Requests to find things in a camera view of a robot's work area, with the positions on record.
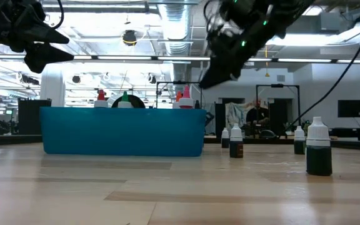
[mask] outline red bottle cap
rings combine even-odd
[[[105,92],[104,92],[104,90],[99,90],[99,92],[98,92],[98,99],[97,100],[103,100],[103,101],[105,101]]]
[[[183,98],[190,98],[190,88],[188,85],[184,88],[184,94],[182,95]]]

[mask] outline teal bin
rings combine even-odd
[[[42,107],[48,154],[200,156],[206,111]]]

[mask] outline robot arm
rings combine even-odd
[[[228,80],[237,80],[244,63],[275,35],[285,37],[286,29],[314,0],[219,0],[216,15],[206,17],[212,51],[211,66],[200,82],[203,89]],[[210,24],[215,16],[234,23],[241,31],[225,32],[223,24]]]
[[[35,73],[41,73],[48,63],[74,58],[49,44],[67,44],[69,39],[45,24],[45,17],[35,0],[0,0],[0,44],[15,53],[26,51],[24,62]]]

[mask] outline ceiling duct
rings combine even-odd
[[[170,56],[188,56],[189,44],[181,41],[189,36],[191,7],[180,4],[160,4],[158,9],[162,17],[163,36],[165,39],[171,40],[165,43],[167,54]],[[189,64],[173,64],[172,66],[173,81],[191,80]]]
[[[288,34],[339,34],[341,20],[338,13],[322,12],[317,16],[301,16],[287,28]]]

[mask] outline bottle label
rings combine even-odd
[[[237,157],[238,158],[244,157],[244,145],[243,144],[237,145]]]

